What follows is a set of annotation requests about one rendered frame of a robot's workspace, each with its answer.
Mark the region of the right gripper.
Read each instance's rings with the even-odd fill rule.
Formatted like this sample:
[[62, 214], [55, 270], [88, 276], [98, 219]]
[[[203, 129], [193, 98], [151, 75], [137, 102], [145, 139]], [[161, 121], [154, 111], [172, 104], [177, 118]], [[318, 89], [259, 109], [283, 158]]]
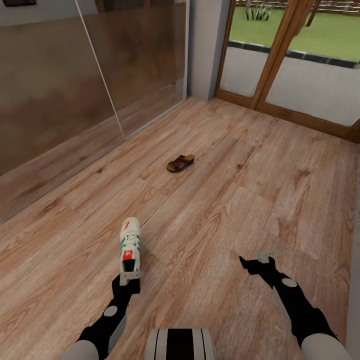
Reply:
[[262, 263], [259, 262], [258, 259], [255, 260], [245, 260], [242, 256], [239, 256], [239, 259], [242, 263], [242, 266], [244, 269], [248, 269], [248, 272], [251, 275], [257, 275], [259, 274], [264, 280], [265, 280], [265, 274], [269, 272], [271, 269], [276, 270], [278, 273], [280, 273], [276, 269], [276, 263], [275, 259], [272, 257], [269, 257], [269, 263]]

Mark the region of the gym shoe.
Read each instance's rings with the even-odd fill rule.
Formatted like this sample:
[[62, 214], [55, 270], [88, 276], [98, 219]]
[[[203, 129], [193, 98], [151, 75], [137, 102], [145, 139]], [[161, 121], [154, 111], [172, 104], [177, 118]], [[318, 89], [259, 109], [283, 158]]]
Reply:
[[129, 217], [120, 233], [120, 271], [141, 271], [140, 265], [141, 226], [137, 217]]

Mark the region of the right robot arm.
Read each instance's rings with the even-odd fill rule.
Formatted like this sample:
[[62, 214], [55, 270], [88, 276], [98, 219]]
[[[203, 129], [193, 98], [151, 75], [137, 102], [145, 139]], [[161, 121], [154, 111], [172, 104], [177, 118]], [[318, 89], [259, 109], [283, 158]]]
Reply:
[[328, 320], [319, 308], [313, 308], [300, 285], [276, 269], [274, 256], [278, 248], [259, 250], [259, 259], [239, 259], [251, 275], [259, 274], [273, 290], [281, 312], [305, 360], [353, 360], [346, 348], [330, 329]]

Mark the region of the sandal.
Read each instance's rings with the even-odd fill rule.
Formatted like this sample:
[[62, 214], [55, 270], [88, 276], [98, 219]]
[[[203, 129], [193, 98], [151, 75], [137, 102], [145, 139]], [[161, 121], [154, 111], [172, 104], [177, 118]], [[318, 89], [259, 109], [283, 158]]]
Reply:
[[171, 161], [166, 169], [171, 173], [178, 173], [183, 170], [186, 165], [190, 165], [194, 162], [195, 156], [189, 154], [188, 156], [180, 155], [176, 160]]

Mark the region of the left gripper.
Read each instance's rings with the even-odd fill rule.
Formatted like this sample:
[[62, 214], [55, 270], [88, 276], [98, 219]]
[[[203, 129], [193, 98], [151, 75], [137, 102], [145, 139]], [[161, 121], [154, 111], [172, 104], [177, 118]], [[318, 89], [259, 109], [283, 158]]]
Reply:
[[128, 299], [131, 299], [132, 294], [140, 293], [140, 278], [132, 279], [128, 285], [120, 286], [120, 276], [119, 274], [111, 283], [113, 296], [117, 294], [125, 294]]

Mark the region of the robot trunk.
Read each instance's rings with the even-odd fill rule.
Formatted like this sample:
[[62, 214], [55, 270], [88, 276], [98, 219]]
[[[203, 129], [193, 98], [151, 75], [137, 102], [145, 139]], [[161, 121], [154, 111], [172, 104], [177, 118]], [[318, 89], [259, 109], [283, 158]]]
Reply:
[[217, 360], [208, 328], [153, 328], [144, 360]]

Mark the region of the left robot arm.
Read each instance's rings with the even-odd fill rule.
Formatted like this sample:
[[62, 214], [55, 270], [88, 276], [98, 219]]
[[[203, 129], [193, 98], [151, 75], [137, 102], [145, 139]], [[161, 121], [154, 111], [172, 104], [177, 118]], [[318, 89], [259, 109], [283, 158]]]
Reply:
[[126, 309], [132, 294], [140, 293], [142, 271], [120, 273], [111, 283], [113, 299], [102, 317], [87, 326], [79, 339], [56, 360], [105, 360], [122, 336], [126, 324]]

